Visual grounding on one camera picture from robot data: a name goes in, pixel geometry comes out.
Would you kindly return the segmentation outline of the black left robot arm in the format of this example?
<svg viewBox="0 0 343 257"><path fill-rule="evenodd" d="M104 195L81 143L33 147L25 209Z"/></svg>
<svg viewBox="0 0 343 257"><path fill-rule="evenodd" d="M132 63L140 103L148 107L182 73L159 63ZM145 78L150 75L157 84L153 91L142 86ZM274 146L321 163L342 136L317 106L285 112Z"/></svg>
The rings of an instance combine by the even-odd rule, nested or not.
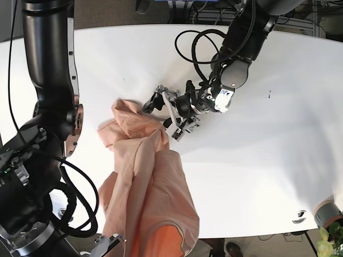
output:
<svg viewBox="0 0 343 257"><path fill-rule="evenodd" d="M240 1L227 33L207 29L197 32L192 42L189 62L202 79L200 88L196 89L190 80L184 94L158 86L144 104L143 112L150 114L154 109L162 110L166 106L169 118L163 125L175 140L200 125L198 115L227 112L235 90L247 81L249 67L258 57L279 17L300 4L301 1ZM199 68L201 62L196 57L196 46L201 37L209 34L221 36L223 43L208 62L211 73L206 77Z"/></svg>

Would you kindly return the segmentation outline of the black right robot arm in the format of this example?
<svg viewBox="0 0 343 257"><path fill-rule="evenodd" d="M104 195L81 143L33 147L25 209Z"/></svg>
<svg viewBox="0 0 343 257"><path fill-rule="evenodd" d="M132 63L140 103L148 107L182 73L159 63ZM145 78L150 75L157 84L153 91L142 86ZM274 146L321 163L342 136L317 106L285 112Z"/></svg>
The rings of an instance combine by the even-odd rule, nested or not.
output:
<svg viewBox="0 0 343 257"><path fill-rule="evenodd" d="M74 2L22 1L37 94L33 117L1 147L1 243L12 256L78 256L67 237L96 234L91 207L66 173L83 126L74 62Z"/></svg>

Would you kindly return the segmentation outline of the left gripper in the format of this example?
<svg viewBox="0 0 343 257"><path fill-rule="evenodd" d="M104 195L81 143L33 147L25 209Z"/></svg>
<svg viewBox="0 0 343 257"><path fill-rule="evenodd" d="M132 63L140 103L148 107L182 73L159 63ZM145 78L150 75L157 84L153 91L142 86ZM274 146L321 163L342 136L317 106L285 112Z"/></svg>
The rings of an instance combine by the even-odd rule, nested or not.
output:
<svg viewBox="0 0 343 257"><path fill-rule="evenodd" d="M192 133L195 128L200 127L200 119L197 117L200 113L194 111L191 105L191 96L196 91L197 89L188 89L181 95L179 90L173 91L159 85L150 100L143 105L142 112L151 114L154 109L161 111L165 105L169 113L169 118L163 123L166 133L179 141L184 134Z"/></svg>

